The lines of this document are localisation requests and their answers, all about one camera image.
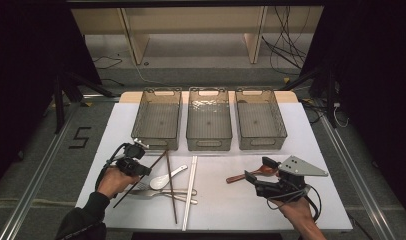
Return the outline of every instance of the white spoon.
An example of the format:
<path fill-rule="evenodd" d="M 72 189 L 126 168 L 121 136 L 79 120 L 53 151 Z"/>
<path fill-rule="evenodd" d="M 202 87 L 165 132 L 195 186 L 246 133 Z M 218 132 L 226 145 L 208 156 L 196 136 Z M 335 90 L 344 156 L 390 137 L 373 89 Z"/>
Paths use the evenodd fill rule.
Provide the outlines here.
<path fill-rule="evenodd" d="M 177 173 L 187 169 L 187 165 L 182 165 L 181 167 L 177 168 L 176 170 L 171 172 L 171 177 L 175 176 Z M 150 181 L 150 187 L 154 190 L 160 190 L 166 186 L 169 182 L 169 174 L 155 177 Z"/>

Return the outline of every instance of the transparent storage container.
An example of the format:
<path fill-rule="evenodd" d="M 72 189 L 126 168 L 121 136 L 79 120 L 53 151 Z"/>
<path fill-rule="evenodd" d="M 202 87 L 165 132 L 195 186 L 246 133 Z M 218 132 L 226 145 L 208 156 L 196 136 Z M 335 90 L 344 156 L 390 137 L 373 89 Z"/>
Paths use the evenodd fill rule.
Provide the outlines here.
<path fill-rule="evenodd" d="M 281 149 L 287 131 L 273 89 L 239 87 L 235 99 L 240 149 Z"/>
<path fill-rule="evenodd" d="M 232 130 L 226 88 L 190 88 L 187 145 L 190 151 L 229 151 Z"/>
<path fill-rule="evenodd" d="M 180 88 L 146 88 L 131 137 L 150 146 L 150 150 L 177 150 L 181 123 Z"/>

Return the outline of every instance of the gray floor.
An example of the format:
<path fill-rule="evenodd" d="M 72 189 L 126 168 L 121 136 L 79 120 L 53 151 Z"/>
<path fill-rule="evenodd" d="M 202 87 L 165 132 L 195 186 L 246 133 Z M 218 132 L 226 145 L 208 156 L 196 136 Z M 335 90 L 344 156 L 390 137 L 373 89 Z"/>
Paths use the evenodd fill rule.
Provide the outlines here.
<path fill-rule="evenodd" d="M 274 41 L 276 35 L 267 35 Z M 132 64 L 123 36 L 87 36 L 87 45 L 94 59 L 109 56 L 122 60 L 120 64 L 108 69 L 99 69 L 102 79 L 111 79 L 124 84 L 104 80 L 103 87 L 114 93 L 140 90 L 146 86 L 181 86 L 187 90 L 190 86 L 227 86 L 269 85 L 276 88 L 284 85 L 284 78 L 294 79 L 296 75 L 281 74 L 281 71 L 298 73 L 298 69 L 276 56 L 270 61 L 270 51 L 262 44 L 257 64 L 250 64 L 247 50 L 241 35 L 154 35 L 151 36 L 143 64 L 138 69 Z M 310 34 L 299 38 L 298 47 L 307 51 L 311 41 Z M 105 68 L 118 60 L 101 59 L 96 67 Z M 310 82 L 299 86 L 295 93 L 299 98 L 308 98 Z M 88 88 L 81 87 L 84 94 L 94 94 Z M 89 104 L 75 104 L 66 107 L 68 116 L 72 116 L 67 131 L 61 139 L 61 145 L 55 153 L 51 166 L 44 176 L 31 207 L 24 219 L 21 219 L 15 239 L 52 239 L 63 216 L 75 205 L 88 174 L 88 169 L 100 143 L 110 112 L 115 101 L 86 100 Z M 55 130 L 55 109 L 49 106 L 40 126 L 24 149 L 24 159 L 12 164 L 0 182 L 0 234 L 12 216 L 19 200 L 28 188 L 31 179 L 41 161 L 45 158 L 51 141 L 57 136 Z M 307 109 L 309 121 L 317 115 Z M 343 113 L 339 118 L 345 119 Z M 81 133 L 89 137 L 85 148 L 70 149 L 82 142 L 74 140 L 79 127 L 90 127 Z M 339 153 L 332 143 L 324 121 L 312 125 L 329 172 L 334 180 L 341 200 L 349 214 L 374 238 L 381 239 L 375 224 L 355 189 L 346 171 Z M 406 239 L 406 212 L 400 205 L 381 175 L 372 164 L 372 158 L 353 126 L 338 127 L 337 132 L 343 139 L 353 161 L 363 173 L 363 180 L 372 193 L 379 208 L 384 213 L 395 239 Z M 328 239 L 368 239 L 358 226 L 348 233 L 325 233 Z M 295 232 L 283 233 L 284 239 L 297 239 Z M 108 239 L 130 239 L 131 233 L 110 231 Z"/>

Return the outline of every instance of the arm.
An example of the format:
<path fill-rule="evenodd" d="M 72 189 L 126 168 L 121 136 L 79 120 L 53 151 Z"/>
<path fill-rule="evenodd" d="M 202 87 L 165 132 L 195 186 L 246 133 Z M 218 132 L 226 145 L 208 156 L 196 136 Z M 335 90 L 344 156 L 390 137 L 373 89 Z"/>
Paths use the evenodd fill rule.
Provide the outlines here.
<path fill-rule="evenodd" d="M 63 218 L 56 239 L 105 239 L 106 225 L 102 221 L 110 199 L 124 191 L 128 184 L 139 180 L 138 176 L 127 176 L 118 168 L 108 168 L 97 191 L 90 194 L 84 208 L 75 208 Z"/>
<path fill-rule="evenodd" d="M 290 221 L 294 229 L 296 229 L 306 240 L 324 240 L 326 239 L 316 226 L 312 219 L 309 203 L 305 198 L 300 198 L 297 202 L 282 203 L 280 201 L 271 200 L 277 206 L 284 216 Z"/>

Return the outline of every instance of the wooden spoon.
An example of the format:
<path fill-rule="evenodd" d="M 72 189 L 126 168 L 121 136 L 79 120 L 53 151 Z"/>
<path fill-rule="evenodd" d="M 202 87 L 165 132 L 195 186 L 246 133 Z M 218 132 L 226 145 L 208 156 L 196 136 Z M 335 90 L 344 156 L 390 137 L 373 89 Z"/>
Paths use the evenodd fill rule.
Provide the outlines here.
<path fill-rule="evenodd" d="M 255 170 L 253 172 L 250 172 L 250 173 L 253 174 L 253 175 L 272 176 L 272 175 L 274 175 L 274 173 L 276 171 L 277 171 L 277 169 L 273 169 L 273 168 L 270 168 L 270 167 L 268 167 L 266 165 L 262 165 L 259 169 Z M 227 183 L 233 183 L 233 182 L 242 180 L 244 178 L 246 178 L 246 175 L 241 174 L 241 175 L 237 175 L 237 176 L 234 176 L 234 177 L 229 177 L 226 180 L 227 180 Z"/>

